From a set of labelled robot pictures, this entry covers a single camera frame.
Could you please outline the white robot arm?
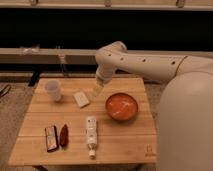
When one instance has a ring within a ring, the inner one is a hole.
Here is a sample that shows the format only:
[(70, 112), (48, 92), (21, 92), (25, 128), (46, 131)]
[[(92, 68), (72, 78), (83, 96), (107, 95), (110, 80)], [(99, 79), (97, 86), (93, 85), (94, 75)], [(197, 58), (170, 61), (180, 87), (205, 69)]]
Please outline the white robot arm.
[(103, 86), (120, 69), (167, 86), (160, 99), (157, 171), (213, 171), (213, 58), (130, 54), (113, 42), (96, 51)]

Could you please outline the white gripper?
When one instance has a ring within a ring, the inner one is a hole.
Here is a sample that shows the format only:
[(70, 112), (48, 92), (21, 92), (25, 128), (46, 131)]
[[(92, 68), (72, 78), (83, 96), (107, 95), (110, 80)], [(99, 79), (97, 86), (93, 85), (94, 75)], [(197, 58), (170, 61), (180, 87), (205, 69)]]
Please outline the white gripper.
[(102, 89), (103, 86), (107, 83), (109, 83), (113, 76), (113, 69), (108, 67), (99, 66), (96, 70), (96, 81), (98, 84), (96, 84), (93, 88), (92, 95), (94, 97), (97, 97)]

